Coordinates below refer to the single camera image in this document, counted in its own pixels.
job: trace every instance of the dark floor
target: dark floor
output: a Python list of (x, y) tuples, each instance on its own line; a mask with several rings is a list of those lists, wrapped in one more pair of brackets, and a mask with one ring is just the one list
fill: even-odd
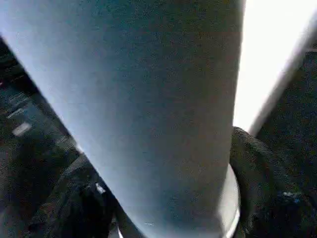
[(317, 204), (317, 51), (306, 53), (257, 137), (280, 155)]

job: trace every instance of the metal pole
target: metal pole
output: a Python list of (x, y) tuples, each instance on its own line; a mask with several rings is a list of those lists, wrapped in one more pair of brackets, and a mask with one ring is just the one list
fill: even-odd
[(149, 238), (219, 237), (238, 189), (228, 170), (239, 1), (15, 0), (1, 34)]

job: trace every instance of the black fabric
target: black fabric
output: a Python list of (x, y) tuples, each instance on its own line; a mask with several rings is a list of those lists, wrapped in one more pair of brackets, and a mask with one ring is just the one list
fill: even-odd
[(259, 140), (234, 128), (230, 154), (240, 186), (236, 238), (317, 237), (317, 211), (283, 160)]
[(257, 138), (317, 203), (317, 52), (307, 52)]
[(106, 238), (114, 209), (111, 192), (82, 156), (64, 172), (39, 208), (26, 237)]

